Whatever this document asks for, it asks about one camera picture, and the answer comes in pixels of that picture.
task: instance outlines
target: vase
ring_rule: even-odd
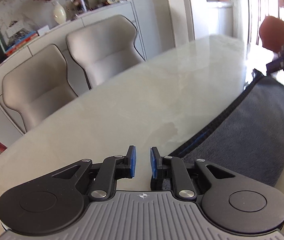
[[[66,12],[58,0],[52,0],[53,4],[53,17],[58,24],[66,22]]]

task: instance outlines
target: oval dining table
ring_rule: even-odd
[[[117,189],[150,190],[150,148],[170,154],[199,132],[252,81],[273,53],[210,36],[172,49],[111,78],[64,106],[0,155],[6,190],[84,158],[100,163],[137,150],[136,176]],[[284,72],[275,78],[284,84]],[[284,193],[284,170],[276,184]],[[0,234],[3,228],[0,223]]]

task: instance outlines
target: silver bolt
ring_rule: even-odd
[[[194,197],[194,192],[192,190],[184,189],[179,192],[179,195],[184,198],[191,198]]]
[[[106,196],[106,192],[104,190],[95,190],[92,191],[91,196],[94,198],[103,198]]]

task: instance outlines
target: marble tabletop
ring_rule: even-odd
[[[246,51],[239,40],[206,37],[87,92],[0,155],[0,195],[83,158],[98,163],[125,155],[129,145],[137,148],[136,177],[119,180],[117,189],[149,190],[150,147],[170,154],[241,94],[253,68],[264,71],[273,58],[251,47],[246,60]],[[277,188],[284,193],[284,171]]]

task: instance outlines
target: wall socket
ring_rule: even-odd
[[[24,28],[24,22],[23,21],[18,21],[15,25],[12,27],[8,28],[5,32],[8,36],[8,38],[12,37],[14,34],[19,32]]]

